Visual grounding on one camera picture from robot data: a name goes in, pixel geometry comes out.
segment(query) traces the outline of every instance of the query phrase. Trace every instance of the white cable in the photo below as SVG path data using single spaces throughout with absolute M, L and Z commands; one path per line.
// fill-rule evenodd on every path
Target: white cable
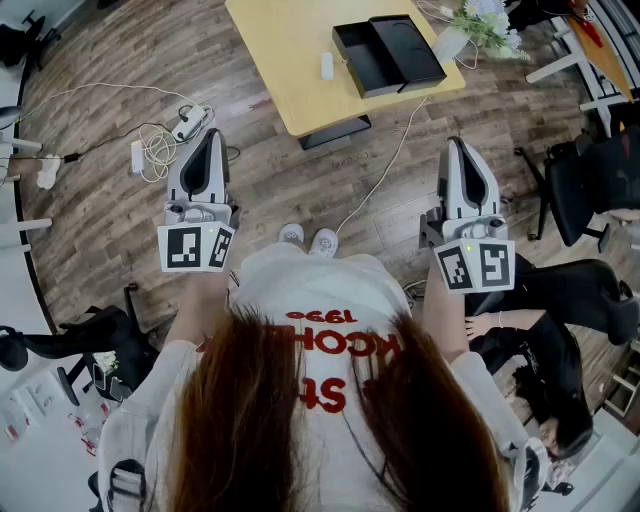
M 207 115 L 204 117 L 198 128 L 196 128 L 193 135 L 191 135 L 187 140 L 178 142 L 176 138 L 171 134 L 171 132 L 166 131 L 164 128 L 161 128 L 155 124 L 143 124 L 138 128 L 138 135 L 140 136 L 140 141 L 142 142 L 142 150 L 145 159 L 153 165 L 153 173 L 155 174 L 154 178 L 147 178 L 144 175 L 144 172 L 140 174 L 142 179 L 147 183 L 156 183 L 161 179 L 164 179 L 169 174 L 169 166 L 176 161 L 176 151 L 177 147 L 182 144 L 186 144 L 190 140 L 197 137 L 202 129 L 208 125 L 213 120 L 213 109 L 210 105 L 204 105 L 202 107 Z M 150 126 L 155 130 L 155 132 L 147 139 L 142 134 L 142 129 L 145 126 Z
M 437 6 L 433 5 L 432 3 L 427 2 L 426 0 L 418 0 L 417 4 L 418 4 L 418 9 L 420 9 L 427 16 L 431 16 L 432 18 L 435 18 L 435 19 L 440 20 L 440 21 L 446 21 L 447 23 L 451 23 L 451 20 L 448 20 L 446 18 L 441 18 L 440 16 L 436 16 L 435 14 L 428 13 L 427 11 L 425 11 L 422 8 L 422 5 L 420 5 L 420 4 L 427 4 L 429 7 L 431 7 L 432 9 L 435 9 L 436 11 L 440 11 L 440 7 L 437 7 Z
M 462 64 L 465 68 L 467 69 L 476 69 L 478 67 L 478 45 L 476 45 L 476 43 L 474 43 L 471 39 L 469 39 L 469 42 L 475 47 L 476 49 L 476 58 L 473 61 L 473 67 L 471 66 L 467 66 L 464 62 L 462 62 L 458 57 L 456 57 L 456 60 L 458 61 L 458 64 Z
M 70 92 L 76 92 L 76 91 L 79 91 L 80 89 L 84 89 L 86 87 L 95 87 L 95 86 L 98 86 L 98 85 L 102 85 L 104 87 L 117 87 L 117 88 L 122 88 L 122 89 L 151 89 L 151 90 L 158 91 L 158 92 L 161 92 L 161 93 L 164 93 L 164 94 L 169 94 L 169 95 L 172 95 L 172 96 L 178 96 L 178 97 L 188 101 L 192 105 L 198 105 L 198 103 L 193 101 L 191 98 L 187 98 L 186 96 L 183 96 L 180 93 L 173 92 L 173 91 L 165 91 L 164 89 L 160 89 L 159 87 L 154 87 L 153 85 L 126 85 L 126 84 L 109 84 L 109 83 L 104 83 L 104 82 L 95 82 L 95 83 L 92 83 L 92 84 L 80 85 L 80 86 L 78 86 L 78 87 L 76 87 L 74 89 L 69 89 L 67 91 L 62 91 L 62 92 L 59 92 L 57 94 L 54 94 L 53 96 L 49 96 L 46 100 L 44 100 L 42 103 L 40 103 L 37 107 L 35 107 L 34 109 L 30 110 L 26 115 L 24 115 L 21 118 L 19 118 L 18 121 L 24 121 L 27 117 L 29 117 L 31 114 L 33 114 L 36 110 L 38 110 L 44 104 L 48 103 L 49 101 L 51 101 L 54 98 L 57 98 L 58 96 L 62 96 L 63 94 L 67 94 L 67 93 L 70 93 Z
M 427 101 L 427 98 L 428 98 L 428 96 L 425 96 L 425 98 L 420 102 L 420 105 L 418 105 L 416 107 L 416 109 L 411 113 L 411 117 L 409 117 L 409 123 L 407 124 L 407 129 L 404 131 L 404 135 L 402 136 L 402 139 L 400 140 L 400 145 L 398 146 L 398 150 L 396 151 L 396 154 L 393 155 L 393 158 L 391 159 L 391 162 L 389 162 L 389 165 L 387 165 L 387 168 L 382 173 L 382 177 L 378 180 L 378 183 L 375 184 L 375 186 L 371 189 L 371 191 L 367 194 L 367 196 L 362 200 L 362 202 L 360 203 L 360 206 L 358 206 L 353 212 L 351 212 L 349 215 L 347 215 L 347 218 L 342 221 L 342 223 L 340 224 L 340 226 L 336 230 L 336 235 L 338 233 L 340 233 L 340 230 L 342 229 L 342 226 L 344 226 L 349 221 L 349 219 L 351 219 L 351 217 L 353 217 L 356 213 L 358 213 L 360 211 L 360 209 L 364 206 L 364 203 L 366 203 L 369 200 L 371 195 L 376 191 L 376 189 L 380 186 L 380 184 L 387 177 L 387 174 L 389 173 L 389 169 L 391 169 L 391 166 L 394 164 L 394 162 L 398 158 L 398 155 L 400 154 L 400 150 L 402 149 L 402 145 L 404 144 L 404 140 L 407 138 L 407 134 L 409 133 L 409 128 L 411 128 L 411 123 L 413 122 L 413 116 L 415 116 L 416 112 L 418 110 L 420 110 L 422 105 L 425 104 L 425 102 Z
M 409 288 L 413 288 L 414 286 L 418 286 L 419 284 L 424 284 L 426 282 L 427 282 L 426 279 L 420 279 L 420 281 L 409 283 L 408 285 L 405 285 L 402 287 L 402 291 L 406 292 Z

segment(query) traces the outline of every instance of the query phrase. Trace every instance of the black clothing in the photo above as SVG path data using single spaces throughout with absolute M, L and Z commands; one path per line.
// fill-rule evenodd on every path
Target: black clothing
M 550 20 L 556 16 L 573 14 L 568 1 L 563 0 L 521 0 L 520 5 L 509 13 L 511 28 L 518 32 L 529 25 Z
M 519 309 L 531 308 L 527 307 L 526 293 L 516 289 L 505 293 L 495 311 Z M 482 356 L 491 374 L 496 373 L 511 357 L 521 354 L 547 392 L 566 398 L 577 398 L 582 394 L 582 363 L 578 344 L 569 329 L 548 312 L 528 331 L 491 329 L 485 336 L 473 340 L 470 349 Z

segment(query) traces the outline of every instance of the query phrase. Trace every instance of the table leg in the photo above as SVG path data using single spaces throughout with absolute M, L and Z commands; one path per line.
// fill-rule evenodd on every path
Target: table leg
M 566 57 L 562 57 L 551 64 L 546 65 L 543 68 L 540 68 L 538 71 L 534 71 L 530 75 L 527 75 L 527 82 L 530 84 L 537 82 L 538 80 L 542 80 L 558 71 L 561 71 L 569 66 L 573 66 L 574 64 L 578 64 L 585 59 L 584 55 L 580 55 L 578 53 L 571 53 Z
M 596 99 L 595 101 L 590 101 L 589 103 L 583 103 L 582 105 L 580 105 L 580 110 L 584 112 L 586 110 L 591 110 L 598 107 L 608 107 L 610 105 L 617 105 L 619 103 L 628 102 L 629 100 L 622 94 L 616 94 L 615 96 L 611 96 L 609 98 Z
M 21 222 L 10 222 L 9 224 L 0 224 L 0 234 L 2 232 L 28 231 L 30 229 L 48 228 L 51 226 L 51 219 L 24 220 Z
M 14 148 L 18 148 L 28 153 L 37 153 L 42 149 L 42 144 L 24 139 L 14 139 L 0 133 L 0 143 L 11 144 Z
M 371 128 L 371 121 L 369 121 L 369 117 L 360 116 L 339 124 L 334 124 L 333 126 L 329 126 L 329 128 L 324 128 L 323 130 L 309 135 L 305 135 L 304 137 L 300 137 L 298 140 L 300 141 L 302 149 L 311 149 L 319 146 L 320 144 L 324 144 L 325 142 L 339 139 L 345 135 L 366 130 L 367 128 Z
M 18 245 L 15 247 L 0 247 L 0 255 L 10 252 L 22 254 L 31 251 L 31 244 Z

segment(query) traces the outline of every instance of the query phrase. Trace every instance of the yellow table top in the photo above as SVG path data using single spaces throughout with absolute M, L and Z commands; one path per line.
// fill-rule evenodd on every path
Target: yellow table top
M 597 67 L 604 76 L 606 76 L 611 83 L 616 86 L 618 91 L 620 91 L 620 94 L 633 103 L 633 96 L 631 95 L 631 89 L 629 89 L 629 83 L 624 76 L 624 71 L 620 66 L 618 57 L 609 44 L 607 36 L 594 26 L 598 31 L 600 40 L 602 41 L 602 48 L 600 48 L 573 18 L 569 18 L 569 26 L 575 32 L 587 60 Z
M 362 99 L 332 39 L 335 25 L 372 16 L 408 14 L 425 40 L 436 34 L 411 0 L 227 0 L 235 22 L 289 133 L 302 137 L 413 98 L 462 89 L 454 61 L 437 87 Z M 334 79 L 323 80 L 320 59 L 333 53 Z

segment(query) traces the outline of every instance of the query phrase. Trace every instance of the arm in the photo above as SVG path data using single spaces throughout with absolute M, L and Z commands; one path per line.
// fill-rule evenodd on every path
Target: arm
M 467 317 L 467 337 L 469 341 L 484 336 L 491 329 L 511 327 L 528 331 L 545 311 L 542 309 L 519 309 L 516 311 L 501 311 L 500 313 L 483 313 L 478 316 Z
M 450 295 L 431 251 L 431 264 L 424 293 L 422 328 L 433 338 L 448 361 L 469 351 L 464 327 L 464 295 Z
M 200 345 L 215 332 L 224 314 L 229 285 L 229 271 L 191 274 L 187 277 L 180 309 L 164 342 L 186 340 Z

